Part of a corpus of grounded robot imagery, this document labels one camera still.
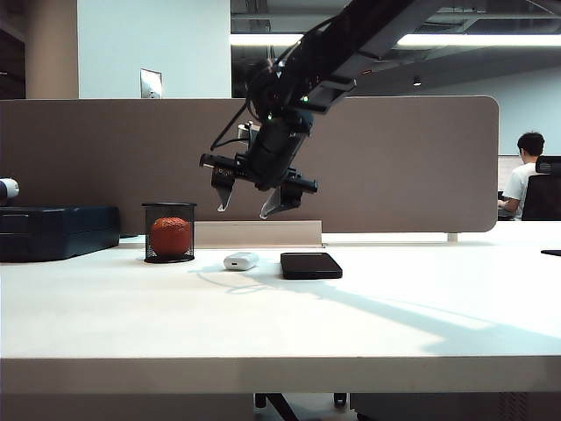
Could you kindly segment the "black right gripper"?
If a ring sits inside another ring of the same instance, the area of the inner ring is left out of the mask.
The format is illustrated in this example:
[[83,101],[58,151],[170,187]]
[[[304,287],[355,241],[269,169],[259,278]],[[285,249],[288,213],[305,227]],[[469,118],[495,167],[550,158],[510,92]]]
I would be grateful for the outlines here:
[[218,212],[227,210],[235,180],[251,182],[261,191],[276,188],[263,204],[259,217],[298,208],[302,191],[317,192],[317,181],[307,180],[291,166],[302,142],[309,136],[313,120],[273,118],[257,126],[251,121],[238,127],[236,142],[247,149],[233,158],[204,153],[202,167],[212,168],[211,186],[220,199]]

